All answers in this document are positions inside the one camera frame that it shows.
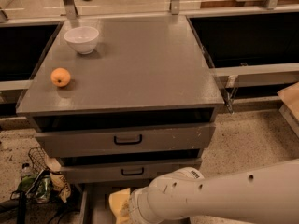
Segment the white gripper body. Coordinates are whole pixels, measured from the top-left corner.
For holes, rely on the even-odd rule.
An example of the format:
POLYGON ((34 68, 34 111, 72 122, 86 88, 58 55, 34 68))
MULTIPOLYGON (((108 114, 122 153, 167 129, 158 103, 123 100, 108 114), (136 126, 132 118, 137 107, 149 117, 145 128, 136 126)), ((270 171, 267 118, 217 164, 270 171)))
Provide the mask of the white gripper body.
POLYGON ((133 224, 160 224, 163 220, 151 209, 148 188, 136 189, 129 198, 129 217, 133 224))

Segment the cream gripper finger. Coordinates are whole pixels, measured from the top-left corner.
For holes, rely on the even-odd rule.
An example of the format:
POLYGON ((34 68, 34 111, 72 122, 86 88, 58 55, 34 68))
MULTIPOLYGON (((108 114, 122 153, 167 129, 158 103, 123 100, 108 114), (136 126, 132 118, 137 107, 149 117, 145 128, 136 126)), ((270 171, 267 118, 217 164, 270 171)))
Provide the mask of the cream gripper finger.
POLYGON ((129 216, 129 202, 125 201, 120 210, 120 215, 121 215, 121 224, 130 224, 131 219, 129 216))

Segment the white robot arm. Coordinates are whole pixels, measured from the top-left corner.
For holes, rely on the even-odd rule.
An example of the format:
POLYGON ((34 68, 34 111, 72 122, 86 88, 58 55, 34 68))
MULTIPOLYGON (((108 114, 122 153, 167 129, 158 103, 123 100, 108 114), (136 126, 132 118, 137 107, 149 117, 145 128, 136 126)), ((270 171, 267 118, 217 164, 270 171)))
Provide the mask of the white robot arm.
POLYGON ((133 224, 194 216, 253 224, 299 224, 299 161, 210 178, 176 170, 132 192, 124 213, 133 224))

